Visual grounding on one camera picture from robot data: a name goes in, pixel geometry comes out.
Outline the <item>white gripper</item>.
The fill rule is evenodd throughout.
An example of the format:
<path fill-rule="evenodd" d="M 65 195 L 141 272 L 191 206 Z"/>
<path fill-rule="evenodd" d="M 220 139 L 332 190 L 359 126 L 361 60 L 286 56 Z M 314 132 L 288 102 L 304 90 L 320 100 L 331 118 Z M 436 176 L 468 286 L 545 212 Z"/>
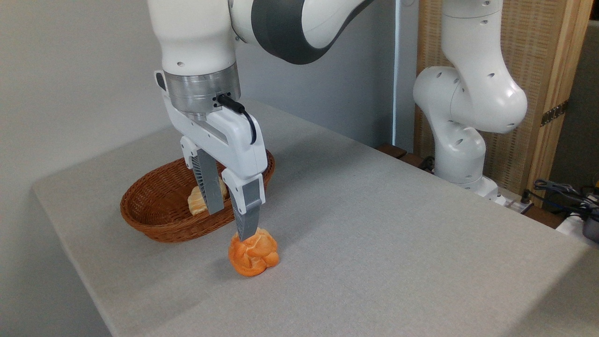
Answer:
<path fill-rule="evenodd" d="M 176 109 L 169 97 L 165 74 L 156 71 L 156 83 L 169 119 L 183 137 L 180 144 L 186 166 L 193 171 L 209 214 L 224 209 L 216 161 L 226 167 L 223 181 L 229 189 L 240 241 L 255 235 L 259 211 L 265 203 L 263 175 L 267 168 L 263 137 L 255 118 L 219 105 L 214 112 L 193 117 Z"/>

